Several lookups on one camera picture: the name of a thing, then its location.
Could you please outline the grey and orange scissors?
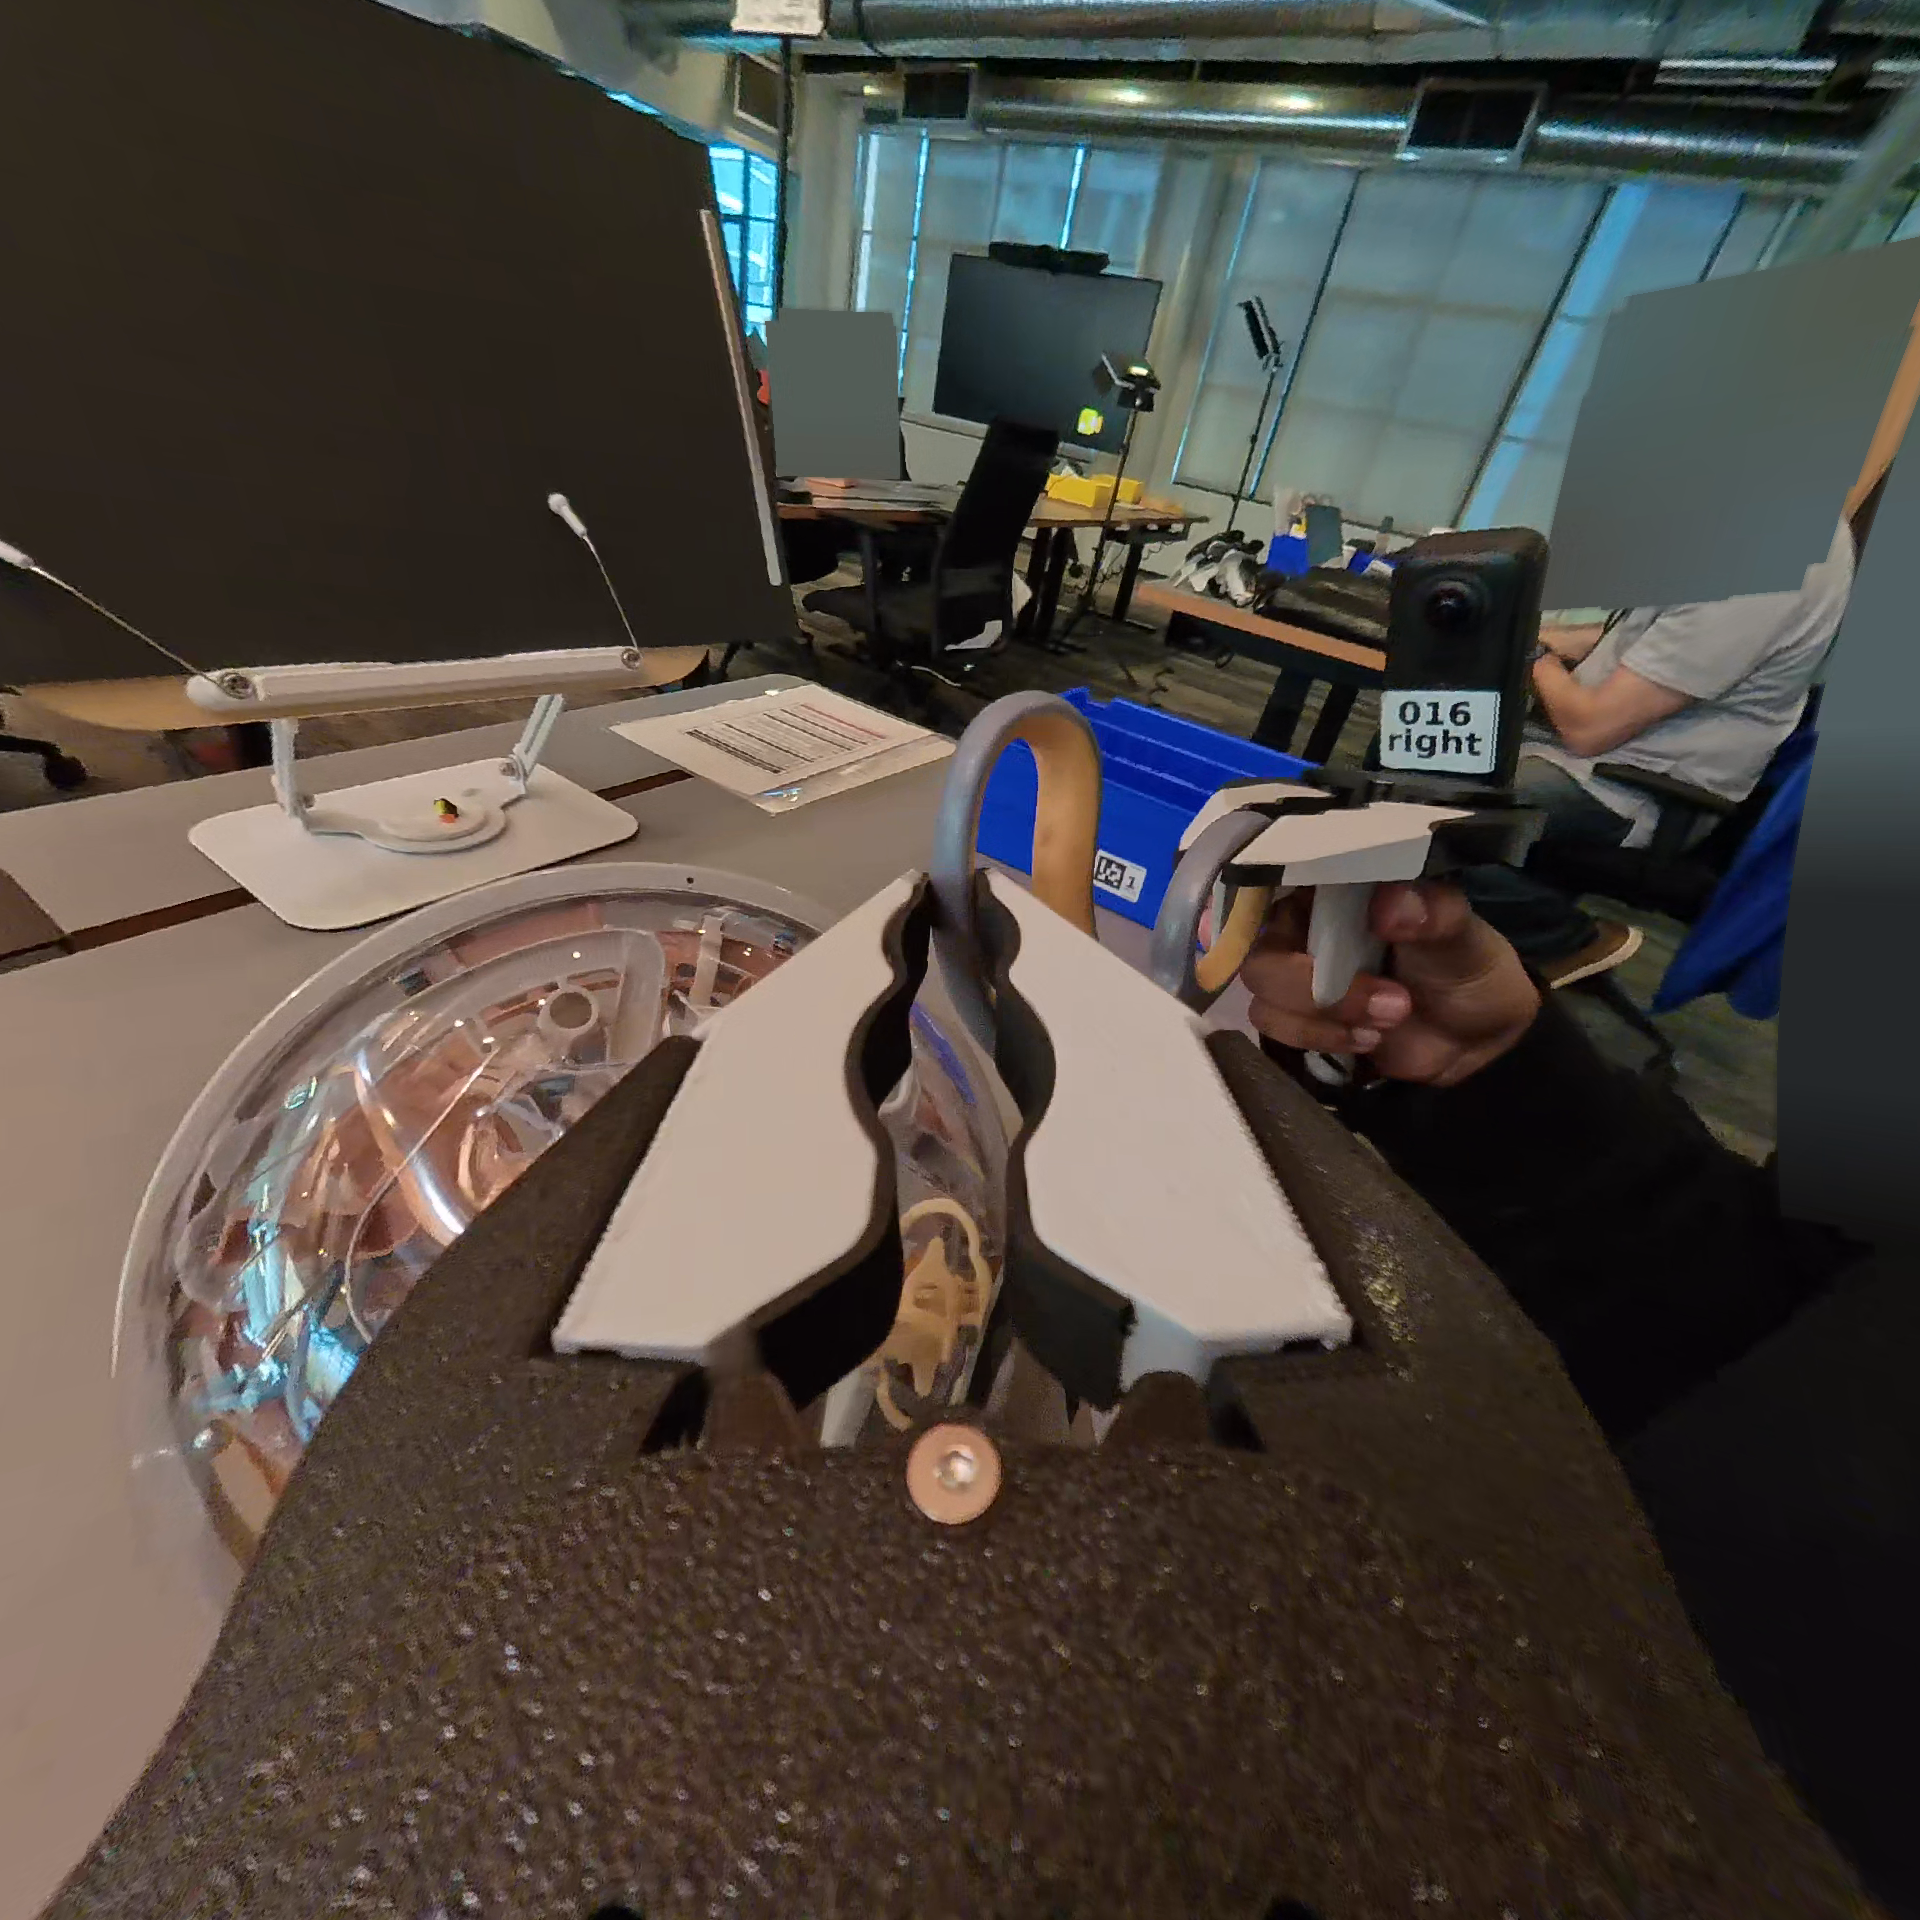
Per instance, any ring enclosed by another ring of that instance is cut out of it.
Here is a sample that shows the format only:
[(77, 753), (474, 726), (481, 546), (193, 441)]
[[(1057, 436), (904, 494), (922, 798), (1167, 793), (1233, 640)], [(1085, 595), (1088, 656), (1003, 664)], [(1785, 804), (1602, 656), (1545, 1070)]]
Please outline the grey and orange scissors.
[[(977, 897), (977, 813), (995, 756), (1028, 745), (1038, 765), (1038, 810), (1033, 834), (1033, 894), (1062, 920), (1095, 938), (1090, 869), (1099, 817), (1099, 751), (1088, 721), (1057, 695), (1016, 693), (981, 709), (960, 734), (931, 838), (931, 889), (941, 905), (932, 953), (943, 988), (977, 1050), (995, 1065), (995, 987)], [(1220, 997), (1249, 950), (1266, 915), (1263, 882), (1233, 882), (1232, 909), (1215, 920), (1212, 945), (1198, 923), (1232, 864), (1202, 849), (1177, 861), (1152, 923), (1148, 978), (1192, 1011)]]

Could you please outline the black standing monitor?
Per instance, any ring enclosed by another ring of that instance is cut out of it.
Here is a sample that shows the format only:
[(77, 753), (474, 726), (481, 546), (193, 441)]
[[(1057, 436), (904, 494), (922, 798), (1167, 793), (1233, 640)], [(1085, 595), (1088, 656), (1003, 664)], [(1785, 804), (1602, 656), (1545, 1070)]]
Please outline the black standing monitor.
[(1057, 446), (1116, 454), (1099, 512), (1107, 528), (1139, 413), (1112, 408), (1095, 370), (1104, 351), (1148, 367), (1156, 307), (1156, 280), (1081, 275), (1069, 254), (956, 254), (946, 270), (932, 412), (987, 432), (993, 421), (1040, 424), (1057, 433)]

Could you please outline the white folding board stand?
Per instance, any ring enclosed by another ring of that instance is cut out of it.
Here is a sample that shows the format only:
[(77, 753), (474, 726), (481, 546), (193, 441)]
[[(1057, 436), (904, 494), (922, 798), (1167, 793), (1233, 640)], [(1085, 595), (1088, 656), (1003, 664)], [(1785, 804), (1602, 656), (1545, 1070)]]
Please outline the white folding board stand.
[[(544, 749), (570, 693), (651, 681), (651, 656), (622, 617), (616, 645), (561, 645), (411, 664), (285, 664), (196, 670), (97, 604), (81, 586), (2, 542), (2, 566), (42, 581), (187, 672), (187, 697), (204, 714), (267, 726), (274, 804), (217, 813), (189, 843), (236, 879), (279, 923), (353, 931), (402, 916), (495, 879), (525, 876), (616, 844), (634, 825), (587, 787), (544, 766)], [(303, 787), (298, 730), (303, 718), (372, 709), (452, 709), (531, 695), (505, 751), (451, 766)]]

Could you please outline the person's right forearm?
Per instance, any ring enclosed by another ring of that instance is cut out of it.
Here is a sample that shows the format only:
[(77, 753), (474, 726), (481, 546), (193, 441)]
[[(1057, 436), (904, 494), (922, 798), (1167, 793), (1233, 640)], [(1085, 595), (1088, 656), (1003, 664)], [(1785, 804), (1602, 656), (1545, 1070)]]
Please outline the person's right forearm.
[(1792, 1218), (1777, 1165), (1608, 1065), (1534, 978), (1525, 1016), (1451, 1087), (1385, 1077), (1343, 1118), (1546, 1334), (1620, 1443), (1785, 1328), (1865, 1245)]

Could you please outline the black backdrop board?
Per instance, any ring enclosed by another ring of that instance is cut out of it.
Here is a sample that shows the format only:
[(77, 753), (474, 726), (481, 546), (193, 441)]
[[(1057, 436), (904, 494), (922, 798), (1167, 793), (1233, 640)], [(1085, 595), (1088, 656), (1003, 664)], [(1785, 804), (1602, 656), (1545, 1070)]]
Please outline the black backdrop board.
[(2, 3), (2, 681), (791, 638), (708, 155), (386, 3)]

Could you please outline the blue plastic bin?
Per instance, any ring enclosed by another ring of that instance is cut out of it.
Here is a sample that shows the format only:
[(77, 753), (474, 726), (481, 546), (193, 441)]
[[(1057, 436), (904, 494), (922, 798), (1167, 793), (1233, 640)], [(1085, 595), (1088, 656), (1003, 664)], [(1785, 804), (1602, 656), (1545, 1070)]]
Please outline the blue plastic bin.
[[(1181, 834), (1202, 804), (1237, 781), (1299, 785), (1312, 769), (1303, 756), (1131, 697), (1096, 697), (1078, 684), (1062, 701), (1088, 721), (1099, 751), (1090, 897), (1139, 928), (1156, 923)], [(980, 801), (977, 856), (1028, 876), (1034, 810), (1034, 753), (1008, 745)]]

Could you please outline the black office chair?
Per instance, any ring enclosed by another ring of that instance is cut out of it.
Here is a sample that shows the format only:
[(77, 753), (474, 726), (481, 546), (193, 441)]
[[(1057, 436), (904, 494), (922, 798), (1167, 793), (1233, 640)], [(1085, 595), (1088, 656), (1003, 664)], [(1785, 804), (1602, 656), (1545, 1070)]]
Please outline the black office chair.
[(924, 581), (866, 584), (866, 633), (885, 665), (936, 665), (1013, 615), (1018, 542), (1044, 494), (1057, 433), (1040, 424), (993, 421)]

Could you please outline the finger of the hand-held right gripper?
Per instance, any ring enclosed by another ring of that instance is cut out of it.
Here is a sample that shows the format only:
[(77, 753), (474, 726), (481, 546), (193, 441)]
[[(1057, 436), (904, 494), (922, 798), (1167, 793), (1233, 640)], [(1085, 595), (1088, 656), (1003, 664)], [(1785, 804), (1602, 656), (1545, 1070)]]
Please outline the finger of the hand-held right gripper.
[(1255, 876), (1255, 882), (1274, 889), (1412, 882), (1426, 873), (1433, 835), (1471, 820), (1471, 810), (1430, 804), (1280, 813), (1244, 849), (1232, 852), (1232, 873)]
[(1325, 789), (1299, 781), (1237, 781), (1202, 804), (1177, 838), (1177, 861), (1195, 849), (1215, 864), (1285, 864), (1293, 856), (1274, 843), (1284, 820), (1325, 813)]

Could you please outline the person's right hand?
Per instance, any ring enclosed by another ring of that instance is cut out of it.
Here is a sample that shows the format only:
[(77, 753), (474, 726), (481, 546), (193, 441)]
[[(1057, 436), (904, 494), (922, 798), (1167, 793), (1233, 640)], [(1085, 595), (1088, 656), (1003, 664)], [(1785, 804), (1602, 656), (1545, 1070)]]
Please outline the person's right hand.
[(1356, 973), (1336, 1001), (1312, 1000), (1307, 923), (1307, 897), (1276, 905), (1237, 973), (1263, 1040), (1451, 1090), (1506, 1058), (1542, 1011), (1519, 953), (1446, 882), (1373, 889), (1380, 965)]

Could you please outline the clear plastic maze ball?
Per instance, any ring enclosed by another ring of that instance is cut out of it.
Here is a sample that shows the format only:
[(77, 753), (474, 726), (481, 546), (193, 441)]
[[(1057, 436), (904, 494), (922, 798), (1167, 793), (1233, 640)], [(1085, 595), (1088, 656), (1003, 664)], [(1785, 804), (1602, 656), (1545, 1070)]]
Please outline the clear plastic maze ball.
[[(456, 1237), (660, 1046), (700, 1046), (831, 923), (713, 869), (522, 876), (369, 933), (229, 1053), (156, 1161), (115, 1327), (139, 1512), (210, 1601)], [(900, 1302), (815, 1398), (829, 1445), (960, 1405), (998, 1292), (1005, 1125), (931, 973), (879, 1118)]]

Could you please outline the silver ceiling ducts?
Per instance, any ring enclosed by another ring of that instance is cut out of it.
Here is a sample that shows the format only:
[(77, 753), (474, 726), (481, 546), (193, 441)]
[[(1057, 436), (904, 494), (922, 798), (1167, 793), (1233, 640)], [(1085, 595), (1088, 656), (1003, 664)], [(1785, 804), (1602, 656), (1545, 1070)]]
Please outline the silver ceiling ducts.
[(1918, 3), (824, 3), (792, 59), (885, 124), (1824, 190)]

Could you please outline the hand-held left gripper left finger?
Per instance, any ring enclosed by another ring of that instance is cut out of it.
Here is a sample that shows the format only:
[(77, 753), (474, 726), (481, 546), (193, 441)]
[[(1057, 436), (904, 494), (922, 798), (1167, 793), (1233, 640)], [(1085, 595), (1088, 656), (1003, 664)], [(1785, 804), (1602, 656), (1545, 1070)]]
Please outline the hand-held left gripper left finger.
[(900, 1296), (899, 1152), (927, 879), (895, 879), (720, 1009), (555, 1328), (559, 1354), (757, 1365), (792, 1405), (854, 1371)]

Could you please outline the blue cloth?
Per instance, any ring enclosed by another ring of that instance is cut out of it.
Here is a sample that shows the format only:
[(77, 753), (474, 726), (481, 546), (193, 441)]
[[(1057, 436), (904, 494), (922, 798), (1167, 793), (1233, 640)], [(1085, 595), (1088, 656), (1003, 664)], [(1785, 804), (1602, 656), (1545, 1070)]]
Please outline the blue cloth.
[(1762, 801), (1706, 905), (1693, 915), (1649, 1011), (1673, 1016), (1725, 997), (1743, 1017), (1780, 1016), (1797, 843), (1817, 745), (1814, 709), (1792, 727), (1758, 787)]

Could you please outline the printed paper sheet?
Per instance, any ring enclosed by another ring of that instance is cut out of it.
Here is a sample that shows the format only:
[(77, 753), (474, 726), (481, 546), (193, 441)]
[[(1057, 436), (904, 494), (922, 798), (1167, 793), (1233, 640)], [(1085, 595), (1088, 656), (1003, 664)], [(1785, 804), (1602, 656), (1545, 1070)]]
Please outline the printed paper sheet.
[(663, 713), (653, 701), (651, 714), (611, 721), (611, 730), (763, 813), (791, 813), (954, 753), (946, 734), (810, 681), (705, 709)]

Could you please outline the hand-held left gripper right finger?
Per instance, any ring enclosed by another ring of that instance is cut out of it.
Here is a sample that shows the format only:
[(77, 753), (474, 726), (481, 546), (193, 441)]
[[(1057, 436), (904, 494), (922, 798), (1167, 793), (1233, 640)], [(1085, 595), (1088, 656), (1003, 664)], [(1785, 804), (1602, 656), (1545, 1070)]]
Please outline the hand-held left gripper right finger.
[(1071, 1401), (1152, 1373), (1336, 1351), (1356, 1320), (1212, 1033), (1018, 882), (977, 876), (993, 1065), (1018, 1110), (1005, 1292)]

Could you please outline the wooden office desk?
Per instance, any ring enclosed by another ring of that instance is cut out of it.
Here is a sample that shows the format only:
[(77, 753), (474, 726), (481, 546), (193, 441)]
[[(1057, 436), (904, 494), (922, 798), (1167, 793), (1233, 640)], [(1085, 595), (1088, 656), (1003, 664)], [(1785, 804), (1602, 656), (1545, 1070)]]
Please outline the wooden office desk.
[(1099, 499), (1040, 488), (1021, 533), (972, 537), (967, 494), (972, 483), (786, 485), (778, 520), (803, 611), (852, 627), (879, 664), (967, 670), (1016, 640), (1065, 650), (1055, 622), (1081, 537), (1090, 542), (1085, 584), (1116, 553), (1112, 611), (1122, 615), (1143, 553), (1202, 525), (1198, 512), (1120, 483)]

